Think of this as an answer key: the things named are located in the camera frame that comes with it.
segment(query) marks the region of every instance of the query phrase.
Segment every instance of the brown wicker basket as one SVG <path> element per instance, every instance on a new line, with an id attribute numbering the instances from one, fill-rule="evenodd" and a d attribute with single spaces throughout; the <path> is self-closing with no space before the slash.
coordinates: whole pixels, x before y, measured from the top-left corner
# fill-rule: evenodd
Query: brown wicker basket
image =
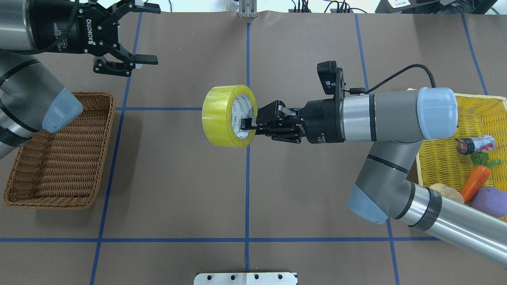
<path id="1" fill-rule="evenodd" d="M 18 151 L 7 181 L 7 206 L 86 209 L 97 197 L 116 101 L 75 92 L 83 113 L 55 134 L 39 131 Z"/>

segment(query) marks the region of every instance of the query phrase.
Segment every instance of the can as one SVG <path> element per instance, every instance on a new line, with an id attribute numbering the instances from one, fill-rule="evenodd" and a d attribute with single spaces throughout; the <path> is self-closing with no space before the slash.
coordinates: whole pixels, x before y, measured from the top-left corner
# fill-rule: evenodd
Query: can
<path id="1" fill-rule="evenodd" d="M 495 146 L 495 139 L 490 134 L 458 140 L 458 150 L 463 154 L 492 151 L 495 149 Z"/>

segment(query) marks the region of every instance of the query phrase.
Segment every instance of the packing tape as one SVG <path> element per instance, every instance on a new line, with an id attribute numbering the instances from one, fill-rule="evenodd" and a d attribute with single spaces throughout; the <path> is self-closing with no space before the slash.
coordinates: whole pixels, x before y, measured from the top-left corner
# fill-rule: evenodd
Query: packing tape
<path id="1" fill-rule="evenodd" d="M 246 148 L 255 130 L 243 131 L 241 119 L 257 115 L 254 94 L 245 85 L 213 87 L 202 105 L 202 127 L 215 146 Z"/>

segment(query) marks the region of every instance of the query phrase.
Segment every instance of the carrot top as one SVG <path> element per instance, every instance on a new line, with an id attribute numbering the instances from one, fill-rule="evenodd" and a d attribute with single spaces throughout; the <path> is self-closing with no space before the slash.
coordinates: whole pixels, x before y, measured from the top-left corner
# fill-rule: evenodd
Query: carrot top
<path id="1" fill-rule="evenodd" d="M 479 165 L 484 165 L 491 169 L 495 165 L 502 164 L 502 161 L 499 159 L 493 159 L 489 161 L 489 154 L 485 152 L 477 152 L 472 155 L 470 155 L 470 158 L 472 159 L 472 163 L 474 164 L 474 167 Z"/>

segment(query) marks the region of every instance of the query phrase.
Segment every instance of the white tape core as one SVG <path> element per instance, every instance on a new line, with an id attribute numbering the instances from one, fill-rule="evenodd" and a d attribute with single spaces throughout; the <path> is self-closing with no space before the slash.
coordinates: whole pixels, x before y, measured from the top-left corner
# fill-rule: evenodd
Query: white tape core
<path id="1" fill-rule="evenodd" d="M 246 94 L 239 94 L 232 103 L 231 124 L 234 134 L 240 139 L 247 138 L 251 130 L 241 130 L 241 120 L 243 118 L 253 118 L 254 109 L 252 102 Z"/>

